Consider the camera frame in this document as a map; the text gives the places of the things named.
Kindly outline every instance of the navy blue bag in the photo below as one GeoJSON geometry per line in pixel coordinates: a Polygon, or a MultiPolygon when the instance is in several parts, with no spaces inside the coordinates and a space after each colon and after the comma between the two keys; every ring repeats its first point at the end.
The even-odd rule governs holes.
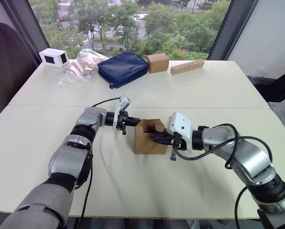
{"type": "Polygon", "coordinates": [[[98,64],[98,74],[110,88],[119,88],[147,73],[148,63],[139,55],[127,50],[98,64]]]}

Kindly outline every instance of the wooden block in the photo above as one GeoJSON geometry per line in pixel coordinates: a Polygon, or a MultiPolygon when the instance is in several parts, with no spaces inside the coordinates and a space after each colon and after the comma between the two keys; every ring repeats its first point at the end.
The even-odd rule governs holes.
{"type": "Polygon", "coordinates": [[[173,66],[171,68],[170,73],[172,75],[176,75],[176,74],[184,73],[184,72],[187,72],[187,71],[195,70],[195,69],[198,69],[198,68],[202,68],[203,65],[204,65],[204,61],[202,61],[202,60],[192,61],[192,62],[189,62],[189,63],[183,63],[183,64],[180,64],[180,65],[177,65],[177,66],[173,66]]]}

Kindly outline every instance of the clear plastic bag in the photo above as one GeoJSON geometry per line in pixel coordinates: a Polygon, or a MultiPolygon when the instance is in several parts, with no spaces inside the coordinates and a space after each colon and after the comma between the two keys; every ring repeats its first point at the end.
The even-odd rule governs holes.
{"type": "Polygon", "coordinates": [[[97,64],[107,59],[92,49],[82,49],[77,58],[69,60],[69,64],[63,68],[65,76],[59,84],[87,83],[97,73],[97,64]]]}

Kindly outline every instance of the black square window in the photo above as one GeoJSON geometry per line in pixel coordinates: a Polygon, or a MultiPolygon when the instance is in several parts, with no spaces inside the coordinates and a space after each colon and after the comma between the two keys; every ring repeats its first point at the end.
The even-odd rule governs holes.
{"type": "Polygon", "coordinates": [[[51,56],[44,56],[45,57],[45,61],[47,62],[47,63],[53,63],[53,64],[55,64],[55,61],[53,60],[53,57],[51,57],[51,56]]]}
{"type": "Polygon", "coordinates": [[[62,60],[62,63],[65,63],[67,60],[66,60],[66,56],[65,56],[65,53],[63,53],[61,55],[61,60],[62,60]]]}

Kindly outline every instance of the small cardboard box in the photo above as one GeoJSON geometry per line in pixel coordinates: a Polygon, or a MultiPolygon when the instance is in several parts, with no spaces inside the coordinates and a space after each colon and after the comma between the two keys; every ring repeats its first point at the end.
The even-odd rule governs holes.
{"type": "Polygon", "coordinates": [[[168,69],[169,57],[165,53],[147,56],[148,72],[159,73],[168,69]]]}
{"type": "Polygon", "coordinates": [[[150,134],[162,132],[165,125],[160,119],[142,119],[135,127],[135,154],[165,154],[167,146],[149,139],[150,134]]]}

